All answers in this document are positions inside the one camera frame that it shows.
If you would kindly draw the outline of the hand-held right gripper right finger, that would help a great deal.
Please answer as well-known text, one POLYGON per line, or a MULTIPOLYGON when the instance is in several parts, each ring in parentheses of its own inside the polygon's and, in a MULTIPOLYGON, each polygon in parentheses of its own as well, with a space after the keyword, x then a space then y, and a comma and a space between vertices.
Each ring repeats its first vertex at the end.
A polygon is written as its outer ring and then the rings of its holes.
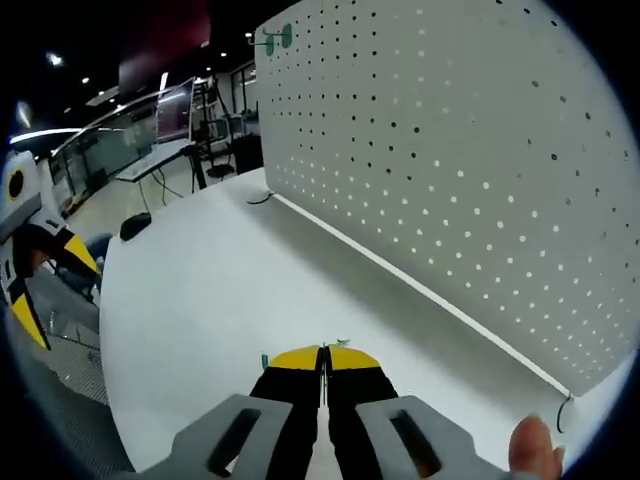
POLYGON ((416 396, 397 394, 379 362, 325 349, 330 437, 347 479, 535 479, 480 457, 472 436, 416 396))

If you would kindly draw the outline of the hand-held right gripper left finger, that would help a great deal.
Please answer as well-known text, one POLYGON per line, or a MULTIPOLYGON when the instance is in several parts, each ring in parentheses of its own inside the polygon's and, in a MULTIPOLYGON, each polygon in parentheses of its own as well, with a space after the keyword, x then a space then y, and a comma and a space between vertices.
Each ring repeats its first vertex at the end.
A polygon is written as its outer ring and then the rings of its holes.
POLYGON ((273 357, 234 394, 179 431, 169 455, 134 479, 302 479, 317 438, 324 348, 273 357))

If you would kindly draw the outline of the person's right hand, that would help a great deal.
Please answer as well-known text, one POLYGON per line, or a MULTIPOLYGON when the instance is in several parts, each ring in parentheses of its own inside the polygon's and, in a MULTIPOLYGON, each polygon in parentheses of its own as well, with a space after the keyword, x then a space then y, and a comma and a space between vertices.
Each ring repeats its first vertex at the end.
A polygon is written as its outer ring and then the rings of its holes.
POLYGON ((563 473, 565 448, 554 447, 547 424, 538 415, 522 419, 511 434, 508 462, 512 472, 559 479, 563 473))

